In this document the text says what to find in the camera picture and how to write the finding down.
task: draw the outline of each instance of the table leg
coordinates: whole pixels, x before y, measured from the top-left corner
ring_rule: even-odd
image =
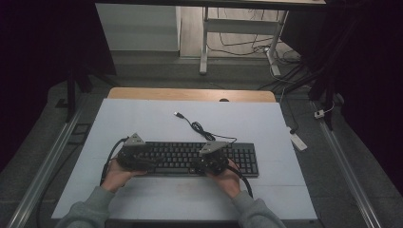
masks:
[[[208,7],[204,8],[204,18],[202,22],[200,75],[205,75],[207,73],[207,28],[208,28]]]
[[[282,15],[280,16],[279,21],[278,21],[278,25],[276,27],[275,34],[273,35],[272,44],[270,45],[269,50],[266,51],[266,56],[267,56],[267,59],[269,60],[270,68],[271,68],[274,76],[281,75],[279,72],[278,65],[276,63],[274,54],[276,51],[276,45],[278,43],[279,36],[281,35],[282,28],[284,26],[285,18],[287,17],[287,13],[288,13],[288,11],[282,12]]]

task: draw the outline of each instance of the metal rail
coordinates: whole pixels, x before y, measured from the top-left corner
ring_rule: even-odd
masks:
[[[381,228],[382,226],[379,219],[377,218],[374,208],[371,205],[364,189],[361,187],[357,177],[355,176],[355,172],[350,165],[343,149],[341,148],[334,131],[329,130],[327,124],[322,119],[319,120],[319,123],[323,134],[336,158],[338,166],[341,169],[341,173],[343,174],[344,179],[346,180],[350,191],[356,200],[362,217],[367,223],[367,226],[370,228]]]
[[[20,204],[15,210],[14,215],[12,216],[7,226],[8,228],[24,227],[27,223],[32,209],[35,207],[38,199],[40,198],[42,191],[44,190],[48,179],[50,178],[53,168],[59,160],[63,149],[65,148],[69,135],[71,134],[75,124],[81,116],[86,101],[87,95],[82,94],[77,104],[77,111],[72,116],[70,122],[65,123],[55,143],[50,148],[47,156],[44,159],[44,162],[42,163],[41,167],[33,178],[27,192],[25,193],[20,201]]]

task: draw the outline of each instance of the person's right hand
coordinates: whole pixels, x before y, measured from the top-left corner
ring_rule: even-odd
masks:
[[[229,165],[233,168],[237,169],[237,166],[234,164],[233,161],[228,160]],[[216,184],[224,191],[231,199],[234,198],[237,194],[240,193],[240,178],[237,174],[232,172],[229,169],[225,169],[222,173],[217,176],[213,174],[207,173],[206,174],[209,178],[214,180]]]

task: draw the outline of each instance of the wall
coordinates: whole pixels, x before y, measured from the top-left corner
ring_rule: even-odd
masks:
[[[180,7],[96,4],[110,50],[178,51]]]

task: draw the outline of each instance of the white table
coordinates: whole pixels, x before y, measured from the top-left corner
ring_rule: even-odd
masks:
[[[259,177],[249,182],[255,198],[262,198],[281,219],[317,218],[277,103],[124,99],[103,101],[52,217],[59,219],[74,202],[86,200],[121,138],[137,132],[145,141],[205,142],[187,121],[173,115],[176,111],[214,134],[255,144]],[[135,178],[119,190],[109,210],[111,219],[126,220],[213,221],[239,216],[230,199],[204,177]]]

